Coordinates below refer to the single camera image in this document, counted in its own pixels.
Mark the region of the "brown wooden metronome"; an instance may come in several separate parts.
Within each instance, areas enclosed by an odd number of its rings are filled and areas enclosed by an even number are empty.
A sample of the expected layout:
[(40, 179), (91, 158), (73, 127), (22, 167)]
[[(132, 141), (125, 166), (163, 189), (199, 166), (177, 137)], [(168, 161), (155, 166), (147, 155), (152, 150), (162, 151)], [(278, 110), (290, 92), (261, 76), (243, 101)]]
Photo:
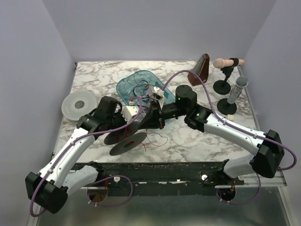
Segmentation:
[[(210, 56), (208, 54), (203, 54), (200, 59), (195, 63), (192, 72), (194, 72), (198, 77), (206, 83), (209, 77), (209, 61)], [(200, 85), (201, 82), (197, 79), (194, 74), (188, 73), (188, 80), (192, 86)]]

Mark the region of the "black stand of silver microphone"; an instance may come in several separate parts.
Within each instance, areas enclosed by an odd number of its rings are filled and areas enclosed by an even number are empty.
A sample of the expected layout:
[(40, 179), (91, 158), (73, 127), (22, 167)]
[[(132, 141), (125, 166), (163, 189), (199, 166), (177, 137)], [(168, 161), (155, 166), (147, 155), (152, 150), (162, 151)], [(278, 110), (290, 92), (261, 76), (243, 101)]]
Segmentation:
[(226, 98), (223, 98), (218, 101), (217, 109), (220, 113), (224, 115), (235, 114), (237, 111), (237, 105), (235, 103), (229, 104)]

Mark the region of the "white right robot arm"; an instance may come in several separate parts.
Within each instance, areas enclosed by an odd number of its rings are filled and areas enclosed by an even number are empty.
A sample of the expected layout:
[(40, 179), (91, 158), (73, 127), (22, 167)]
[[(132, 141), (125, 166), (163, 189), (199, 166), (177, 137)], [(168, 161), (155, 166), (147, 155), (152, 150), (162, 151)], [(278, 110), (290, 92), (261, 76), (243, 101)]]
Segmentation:
[(225, 160), (217, 175), (236, 178), (257, 173), (273, 178), (284, 156), (281, 139), (277, 132), (267, 133), (251, 130), (233, 122), (226, 122), (214, 115), (209, 108), (197, 103), (197, 94), (188, 85), (180, 85), (175, 91), (175, 102), (160, 107), (152, 101), (139, 129), (163, 129), (165, 121), (184, 116), (188, 127), (201, 132), (220, 136), (249, 152), (249, 155), (234, 160)]

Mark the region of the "teal transparent plastic bin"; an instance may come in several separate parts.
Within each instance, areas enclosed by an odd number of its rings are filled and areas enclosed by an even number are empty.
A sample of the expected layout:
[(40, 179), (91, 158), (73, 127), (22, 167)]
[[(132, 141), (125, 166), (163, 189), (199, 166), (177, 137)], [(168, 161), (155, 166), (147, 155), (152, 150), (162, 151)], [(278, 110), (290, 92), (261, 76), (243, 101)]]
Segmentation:
[[(164, 84), (152, 72), (147, 70), (139, 70), (126, 78), (121, 79), (116, 86), (116, 91), (119, 97), (126, 105), (138, 105), (143, 107), (143, 118), (148, 112), (152, 103), (158, 104), (158, 101), (150, 96), (151, 86), (163, 88)], [(175, 104), (175, 96), (169, 89), (163, 90), (165, 96), (164, 105)]]

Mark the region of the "silver mesh microphone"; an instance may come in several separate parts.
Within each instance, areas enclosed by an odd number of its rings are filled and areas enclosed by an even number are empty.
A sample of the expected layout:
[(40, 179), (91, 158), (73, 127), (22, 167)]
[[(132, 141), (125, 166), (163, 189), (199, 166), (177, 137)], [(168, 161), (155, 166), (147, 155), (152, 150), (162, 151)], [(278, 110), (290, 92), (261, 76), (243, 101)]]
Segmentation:
[(234, 104), (242, 90), (248, 85), (248, 79), (244, 76), (240, 76), (235, 81), (235, 86), (230, 92), (230, 96), (227, 99), (228, 104)]

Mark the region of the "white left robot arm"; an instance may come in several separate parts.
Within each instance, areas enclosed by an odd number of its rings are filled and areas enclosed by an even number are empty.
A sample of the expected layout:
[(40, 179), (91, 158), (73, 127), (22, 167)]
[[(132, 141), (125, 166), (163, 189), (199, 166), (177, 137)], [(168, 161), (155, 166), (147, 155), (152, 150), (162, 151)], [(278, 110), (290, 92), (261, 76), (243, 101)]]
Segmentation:
[(85, 185), (97, 181), (99, 169), (93, 164), (71, 173), (79, 157), (103, 134), (120, 132), (135, 122), (141, 105), (122, 106), (117, 99), (104, 96), (97, 108), (80, 117), (71, 137), (57, 155), (38, 173), (25, 178), (30, 215), (45, 211), (57, 213), (68, 197)]

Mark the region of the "dark grey perforated spool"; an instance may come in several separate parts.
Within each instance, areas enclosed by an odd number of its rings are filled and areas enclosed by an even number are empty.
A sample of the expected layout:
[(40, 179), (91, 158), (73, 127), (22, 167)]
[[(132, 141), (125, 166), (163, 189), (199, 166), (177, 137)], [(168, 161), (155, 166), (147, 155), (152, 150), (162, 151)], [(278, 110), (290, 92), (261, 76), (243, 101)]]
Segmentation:
[(109, 133), (104, 139), (105, 145), (113, 145), (110, 150), (111, 156), (124, 154), (139, 144), (141, 144), (147, 137), (146, 132), (132, 133), (133, 129), (122, 129), (116, 132)]

